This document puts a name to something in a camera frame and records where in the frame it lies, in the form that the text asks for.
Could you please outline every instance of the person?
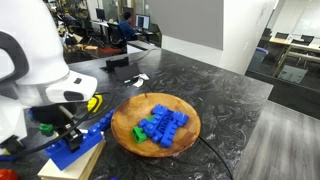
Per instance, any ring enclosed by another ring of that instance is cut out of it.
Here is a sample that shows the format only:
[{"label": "person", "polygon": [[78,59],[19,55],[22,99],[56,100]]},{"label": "person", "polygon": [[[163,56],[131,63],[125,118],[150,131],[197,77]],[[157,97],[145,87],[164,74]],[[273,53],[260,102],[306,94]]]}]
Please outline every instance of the person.
[{"label": "person", "polygon": [[123,19],[118,24],[124,38],[127,41],[133,40],[135,37],[135,34],[137,33],[137,31],[134,30],[129,24],[131,20],[132,20],[131,13],[126,12],[123,14]]}]

